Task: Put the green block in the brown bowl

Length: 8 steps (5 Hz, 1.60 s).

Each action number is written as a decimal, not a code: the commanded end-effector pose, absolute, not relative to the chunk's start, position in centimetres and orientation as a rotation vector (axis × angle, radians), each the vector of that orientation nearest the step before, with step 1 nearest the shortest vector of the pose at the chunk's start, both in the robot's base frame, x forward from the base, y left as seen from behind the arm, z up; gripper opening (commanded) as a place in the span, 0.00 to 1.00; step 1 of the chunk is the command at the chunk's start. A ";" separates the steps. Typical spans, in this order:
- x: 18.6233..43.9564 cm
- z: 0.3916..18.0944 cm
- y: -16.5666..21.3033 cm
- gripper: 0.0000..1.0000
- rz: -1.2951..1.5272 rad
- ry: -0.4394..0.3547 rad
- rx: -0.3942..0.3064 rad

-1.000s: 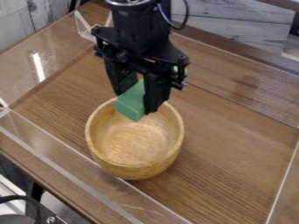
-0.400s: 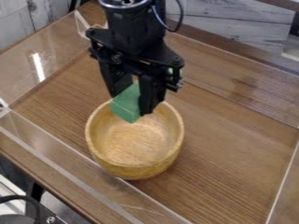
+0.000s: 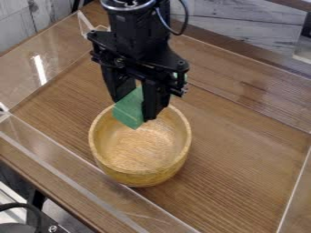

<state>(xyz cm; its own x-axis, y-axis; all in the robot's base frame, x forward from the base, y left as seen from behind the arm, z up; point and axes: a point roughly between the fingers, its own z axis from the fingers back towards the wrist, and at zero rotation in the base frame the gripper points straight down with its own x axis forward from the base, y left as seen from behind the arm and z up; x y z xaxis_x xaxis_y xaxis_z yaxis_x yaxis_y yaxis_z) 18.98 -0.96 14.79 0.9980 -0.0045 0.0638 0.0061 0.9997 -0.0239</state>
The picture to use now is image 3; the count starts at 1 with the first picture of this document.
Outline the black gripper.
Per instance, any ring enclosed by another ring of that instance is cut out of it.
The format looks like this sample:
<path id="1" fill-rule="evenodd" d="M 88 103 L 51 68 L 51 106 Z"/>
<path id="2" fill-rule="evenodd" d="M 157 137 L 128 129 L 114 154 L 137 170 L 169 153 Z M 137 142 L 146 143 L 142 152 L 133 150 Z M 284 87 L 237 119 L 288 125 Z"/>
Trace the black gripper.
<path id="1" fill-rule="evenodd" d="M 169 104 L 169 95 L 182 96 L 188 62 L 172 51 L 166 39 L 120 42 L 113 32 L 93 31 L 88 41 L 112 100 L 121 100 L 136 88 L 134 81 L 141 81 L 142 121 L 154 120 Z"/>

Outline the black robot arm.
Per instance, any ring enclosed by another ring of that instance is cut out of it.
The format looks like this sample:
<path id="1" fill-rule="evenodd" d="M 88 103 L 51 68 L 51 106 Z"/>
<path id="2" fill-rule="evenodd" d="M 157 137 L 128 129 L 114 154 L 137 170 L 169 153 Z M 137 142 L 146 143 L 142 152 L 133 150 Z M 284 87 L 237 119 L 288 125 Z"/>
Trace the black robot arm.
<path id="1" fill-rule="evenodd" d="M 172 95 L 184 94 L 186 61 L 170 50 L 169 0 L 101 0 L 108 31 L 86 33 L 90 59 L 101 66 L 112 100 L 118 103 L 138 88 L 138 113 L 144 122 L 156 119 Z"/>

